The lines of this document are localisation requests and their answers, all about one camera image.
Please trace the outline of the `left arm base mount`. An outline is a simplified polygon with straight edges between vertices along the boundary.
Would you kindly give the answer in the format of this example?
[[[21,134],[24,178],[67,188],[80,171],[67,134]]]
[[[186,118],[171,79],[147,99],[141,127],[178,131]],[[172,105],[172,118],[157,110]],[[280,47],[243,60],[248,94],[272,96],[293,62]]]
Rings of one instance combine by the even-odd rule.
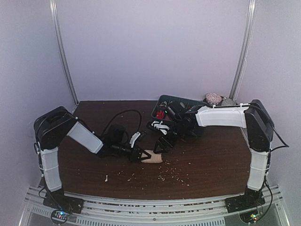
[[[67,213],[80,214],[84,205],[84,200],[69,196],[56,197],[55,199],[46,197],[43,201],[43,205],[53,209],[63,210]]]

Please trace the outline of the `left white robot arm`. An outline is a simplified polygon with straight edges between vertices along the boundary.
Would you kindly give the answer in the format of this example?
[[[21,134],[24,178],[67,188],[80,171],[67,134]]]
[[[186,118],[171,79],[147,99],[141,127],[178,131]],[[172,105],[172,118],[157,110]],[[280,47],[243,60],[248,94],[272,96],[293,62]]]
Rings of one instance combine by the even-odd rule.
[[[58,162],[59,146],[66,137],[100,158],[125,156],[130,161],[137,162],[149,160],[152,156],[149,151],[136,144],[144,136],[143,132],[137,130],[129,136],[125,127],[109,121],[102,134],[98,135],[63,106],[39,117],[34,123],[34,132],[34,148],[39,159],[39,169],[46,190],[51,192],[49,201],[57,209],[63,209],[68,204],[67,197],[59,192],[63,187]]]

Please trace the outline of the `beige striped sock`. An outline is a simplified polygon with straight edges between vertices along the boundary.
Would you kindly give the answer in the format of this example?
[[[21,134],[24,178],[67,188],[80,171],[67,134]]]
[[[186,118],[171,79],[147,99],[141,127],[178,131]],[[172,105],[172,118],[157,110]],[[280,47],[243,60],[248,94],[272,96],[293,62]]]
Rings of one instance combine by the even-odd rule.
[[[157,164],[157,163],[162,163],[162,154],[161,153],[154,153],[152,150],[150,150],[152,157],[151,157],[151,163],[149,164]]]

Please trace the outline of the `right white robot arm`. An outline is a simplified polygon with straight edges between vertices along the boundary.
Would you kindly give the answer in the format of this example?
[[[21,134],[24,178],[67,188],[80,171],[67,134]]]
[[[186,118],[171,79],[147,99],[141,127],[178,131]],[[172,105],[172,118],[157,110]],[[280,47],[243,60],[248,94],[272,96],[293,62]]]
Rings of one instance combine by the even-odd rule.
[[[201,102],[188,109],[179,103],[172,103],[165,110],[172,124],[164,120],[147,123],[147,128],[160,131],[162,136],[157,140],[155,153],[166,153],[172,149],[180,137],[195,135],[195,130],[209,126],[226,126],[246,129],[247,144],[251,152],[251,164],[247,188],[250,189],[241,197],[241,204],[250,208],[259,200],[257,191],[261,190],[269,171],[270,156],[276,148],[271,146],[273,136],[282,142],[282,148],[289,145],[282,139],[275,124],[258,99],[247,104],[216,106]]]

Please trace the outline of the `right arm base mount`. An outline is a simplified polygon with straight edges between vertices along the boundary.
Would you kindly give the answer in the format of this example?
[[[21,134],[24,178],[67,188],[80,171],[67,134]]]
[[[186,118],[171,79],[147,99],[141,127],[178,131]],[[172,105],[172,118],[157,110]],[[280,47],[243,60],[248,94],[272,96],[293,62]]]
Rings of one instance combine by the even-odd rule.
[[[262,194],[244,194],[225,199],[228,213],[255,208],[258,203],[261,205],[266,203]]]

